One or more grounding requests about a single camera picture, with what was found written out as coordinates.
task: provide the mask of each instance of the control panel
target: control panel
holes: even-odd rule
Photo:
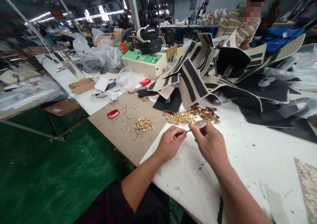
[[[160,58],[161,58],[161,55],[158,55],[158,54],[147,54],[144,57],[143,61],[155,64]]]

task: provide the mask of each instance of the window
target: window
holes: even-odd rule
[[[105,10],[103,9],[103,7],[100,5],[100,6],[98,6],[99,7],[99,12],[100,12],[100,14],[101,14],[101,18],[102,18],[102,20],[103,21],[110,21],[110,19],[109,19],[109,16],[108,15],[106,15],[106,12],[105,12]]]
[[[84,13],[85,13],[85,16],[86,16],[86,17],[89,17],[89,12],[88,12],[88,10],[87,10],[87,9],[85,9],[85,12],[84,12]],[[88,18],[88,21],[89,21],[89,22],[91,22],[91,23],[93,23],[93,21],[92,21],[92,18],[91,18],[91,17],[89,17],[89,18]]]

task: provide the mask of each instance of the hand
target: hand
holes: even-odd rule
[[[200,130],[194,124],[190,124],[189,128],[199,151],[214,171],[230,165],[224,137],[211,123]]]
[[[158,148],[154,152],[154,155],[159,158],[162,164],[176,155],[179,146],[186,138],[186,135],[183,134],[184,132],[186,132],[185,129],[171,126],[163,133]]]

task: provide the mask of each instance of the white table surface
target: white table surface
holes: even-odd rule
[[[41,62],[44,55],[38,55],[36,58]],[[43,61],[43,67],[89,115],[108,104],[107,100],[91,102],[91,91],[80,95],[71,93],[68,84],[77,79],[68,70],[56,73],[61,66],[61,63],[56,65],[49,59]],[[117,75],[84,74],[86,77]],[[304,93],[317,98],[316,93]],[[155,101],[156,98],[157,96],[151,97],[151,100]],[[215,107],[207,99],[199,103],[202,107]],[[290,223],[308,223],[294,158],[317,167],[317,144],[267,127],[249,124],[238,106],[233,103],[218,107],[217,115],[221,123],[215,126],[225,138],[232,166],[268,216],[272,219],[265,185],[282,196]],[[170,126],[168,123],[165,125],[140,163],[155,151],[161,135]],[[200,154],[192,133],[188,133],[176,156],[160,168],[153,182],[202,223],[217,223],[220,204],[218,181]]]

